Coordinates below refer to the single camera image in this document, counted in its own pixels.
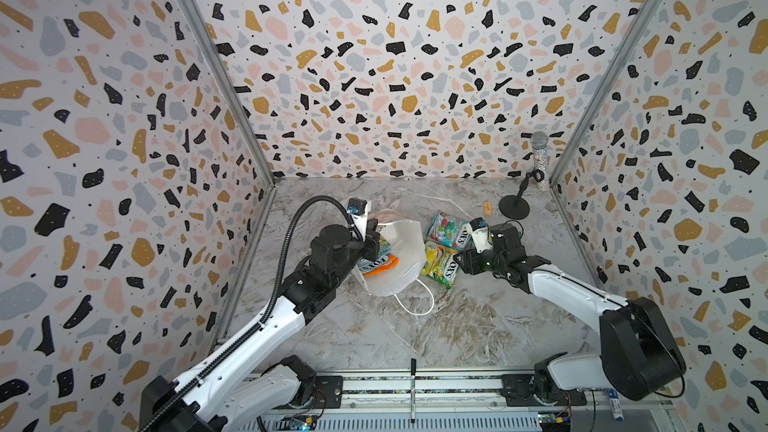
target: gray marble surface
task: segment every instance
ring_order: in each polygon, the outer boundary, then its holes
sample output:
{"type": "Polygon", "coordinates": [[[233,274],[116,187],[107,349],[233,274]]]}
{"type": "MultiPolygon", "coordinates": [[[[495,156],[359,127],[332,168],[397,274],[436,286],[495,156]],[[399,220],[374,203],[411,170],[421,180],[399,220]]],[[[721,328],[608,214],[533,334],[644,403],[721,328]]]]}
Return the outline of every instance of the gray marble surface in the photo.
{"type": "MultiPolygon", "coordinates": [[[[493,204],[491,224],[504,222],[498,200],[517,191],[518,182],[492,179],[286,179],[278,182],[274,204],[245,277],[232,334],[261,310],[274,285],[274,274],[287,226],[295,210],[309,197],[324,194],[346,204],[349,197],[372,200],[372,210],[390,208],[419,220],[422,231],[437,211],[469,220],[482,216],[482,204],[493,204]]],[[[523,245],[528,254],[548,258],[573,276],[590,282],[562,216],[549,192],[534,186],[526,191],[531,215],[522,220],[523,245]]],[[[323,226],[343,223],[338,211],[325,202],[305,212],[296,228],[286,263],[288,275],[308,254],[312,238],[323,226]]],[[[422,277],[435,295],[427,316],[403,311],[394,298],[368,295],[353,276],[340,286],[336,300],[297,335],[285,341],[262,364],[273,364],[297,354],[317,370],[344,368],[404,368],[410,358],[419,367],[523,366],[557,352],[584,350],[597,335],[551,302],[514,289],[489,273],[459,273],[453,288],[445,289],[422,277]]],[[[429,306],[418,283],[398,295],[414,311],[429,306]]]]}

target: black spot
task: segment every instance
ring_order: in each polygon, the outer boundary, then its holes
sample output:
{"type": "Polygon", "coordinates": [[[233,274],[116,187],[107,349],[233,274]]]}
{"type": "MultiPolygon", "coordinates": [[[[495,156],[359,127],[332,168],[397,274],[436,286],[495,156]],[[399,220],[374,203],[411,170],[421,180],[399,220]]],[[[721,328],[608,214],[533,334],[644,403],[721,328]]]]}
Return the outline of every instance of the black spot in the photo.
{"type": "Polygon", "coordinates": [[[755,168],[760,165],[760,161],[752,157],[750,154],[744,152],[744,150],[736,149],[730,153],[728,158],[734,163],[735,170],[741,170],[747,175],[751,175],[755,168]]]}
{"type": "Polygon", "coordinates": [[[56,351],[56,348],[53,346],[53,335],[51,334],[51,316],[50,315],[46,315],[45,317],[43,317],[43,320],[40,323],[40,331],[43,334],[43,338],[40,340],[40,345],[37,346],[35,350],[43,352],[45,354],[45,357],[47,357],[56,351]]]}
{"type": "Polygon", "coordinates": [[[51,235],[51,232],[64,226],[67,221],[67,214],[69,214],[68,208],[62,207],[57,203],[51,204],[43,216],[40,217],[38,224],[34,226],[34,231],[43,237],[51,235]]]}

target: bag handle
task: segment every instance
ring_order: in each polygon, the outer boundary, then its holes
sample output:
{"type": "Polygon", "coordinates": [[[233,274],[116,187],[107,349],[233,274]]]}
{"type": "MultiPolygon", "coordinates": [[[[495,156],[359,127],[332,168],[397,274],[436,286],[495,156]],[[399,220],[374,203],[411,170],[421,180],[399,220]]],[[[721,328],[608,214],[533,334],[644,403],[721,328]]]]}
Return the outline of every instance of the bag handle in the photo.
{"type": "Polygon", "coordinates": [[[429,287],[427,287],[426,285],[424,285],[424,282],[422,282],[422,281],[420,281],[420,280],[418,280],[418,279],[417,279],[416,281],[417,281],[419,284],[421,284],[421,285],[422,285],[422,286],[423,286],[425,289],[427,289],[427,292],[429,292],[429,297],[432,299],[432,306],[429,308],[429,310],[428,310],[427,312],[422,312],[422,313],[420,313],[420,314],[418,314],[417,312],[411,312],[411,311],[409,311],[409,310],[406,308],[406,306],[405,306],[405,305],[403,305],[403,304],[402,304],[402,302],[400,302],[400,299],[397,297],[397,294],[392,294],[392,295],[394,295],[394,296],[395,296],[395,300],[397,300],[397,303],[398,303],[398,304],[400,304],[400,307],[402,307],[402,310],[404,310],[404,311],[408,312],[410,315],[427,315],[429,312],[431,312],[431,311],[432,311],[432,310],[435,308],[435,296],[432,294],[432,291],[431,291],[431,290],[429,290],[429,287]]]}

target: terrazzo wallpaper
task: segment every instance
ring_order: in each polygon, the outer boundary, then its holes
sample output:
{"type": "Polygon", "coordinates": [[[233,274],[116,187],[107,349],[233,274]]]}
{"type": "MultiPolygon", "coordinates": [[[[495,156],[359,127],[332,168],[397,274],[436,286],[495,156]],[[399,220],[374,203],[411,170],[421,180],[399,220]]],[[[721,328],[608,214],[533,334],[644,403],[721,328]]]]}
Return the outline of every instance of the terrazzo wallpaper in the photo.
{"type": "Polygon", "coordinates": [[[210,349],[261,179],[175,0],[0,13],[0,429],[136,430],[210,349]]]}
{"type": "Polygon", "coordinates": [[[557,186],[606,289],[661,307],[696,432],[768,424],[766,16],[664,0],[557,186]]]}
{"type": "Polygon", "coordinates": [[[643,0],[198,0],[277,177],[552,164],[643,0]]]}

